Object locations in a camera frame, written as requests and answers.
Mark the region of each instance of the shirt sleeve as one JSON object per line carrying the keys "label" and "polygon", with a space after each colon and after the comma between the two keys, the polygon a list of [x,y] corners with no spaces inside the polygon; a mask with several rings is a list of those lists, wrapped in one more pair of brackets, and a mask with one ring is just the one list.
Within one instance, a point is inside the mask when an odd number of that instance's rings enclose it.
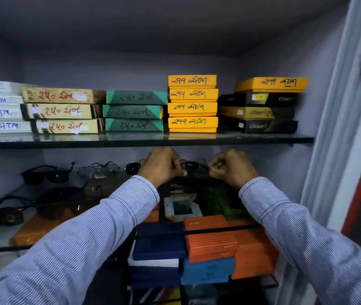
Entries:
{"label": "shirt sleeve", "polygon": [[266,178],[252,179],[239,196],[286,259],[308,278],[322,304],[361,304],[359,246],[323,228]]}
{"label": "shirt sleeve", "polygon": [[96,271],[158,202],[154,186],[133,176],[5,267],[0,304],[82,304]]}

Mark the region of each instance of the glass shelf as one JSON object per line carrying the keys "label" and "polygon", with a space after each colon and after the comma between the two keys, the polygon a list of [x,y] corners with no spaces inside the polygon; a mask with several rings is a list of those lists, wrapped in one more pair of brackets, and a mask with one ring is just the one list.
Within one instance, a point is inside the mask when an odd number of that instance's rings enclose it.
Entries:
{"label": "glass shelf", "polygon": [[134,133],[100,134],[0,134],[0,149],[112,148],[138,146],[220,146],[271,143],[313,143],[299,134],[220,133]]}

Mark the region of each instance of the beige box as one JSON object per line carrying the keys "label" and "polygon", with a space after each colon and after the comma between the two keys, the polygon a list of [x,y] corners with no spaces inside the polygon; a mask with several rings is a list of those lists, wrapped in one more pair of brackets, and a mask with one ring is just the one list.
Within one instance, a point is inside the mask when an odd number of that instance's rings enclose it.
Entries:
{"label": "beige box", "polygon": [[96,119],[103,116],[102,105],[21,104],[25,119]]}
{"label": "beige box", "polygon": [[104,119],[92,120],[32,120],[37,134],[96,134],[104,131]]}
{"label": "beige box", "polygon": [[21,88],[26,103],[102,104],[106,91],[87,89]]}

